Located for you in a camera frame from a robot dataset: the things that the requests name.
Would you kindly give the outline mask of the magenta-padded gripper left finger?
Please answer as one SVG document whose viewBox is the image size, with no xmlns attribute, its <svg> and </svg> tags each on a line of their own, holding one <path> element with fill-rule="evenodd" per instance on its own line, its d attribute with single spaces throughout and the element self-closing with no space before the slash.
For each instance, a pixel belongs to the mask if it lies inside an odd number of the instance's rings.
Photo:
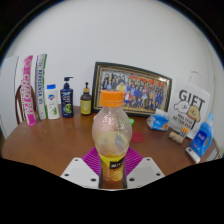
<svg viewBox="0 0 224 224">
<path fill-rule="evenodd" d="M 82 158 L 74 157 L 61 177 L 84 188 L 100 189 L 102 169 L 97 150 L 92 148 Z"/>
</svg>

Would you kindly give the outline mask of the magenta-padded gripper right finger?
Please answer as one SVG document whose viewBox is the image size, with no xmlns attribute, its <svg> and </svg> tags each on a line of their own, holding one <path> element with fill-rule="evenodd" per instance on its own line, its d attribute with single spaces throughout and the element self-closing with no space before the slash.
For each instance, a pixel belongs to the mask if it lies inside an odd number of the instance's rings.
<svg viewBox="0 0 224 224">
<path fill-rule="evenodd" d="M 151 157 L 142 157 L 132 148 L 126 153 L 123 171 L 125 189 L 140 188 L 164 177 Z"/>
</svg>

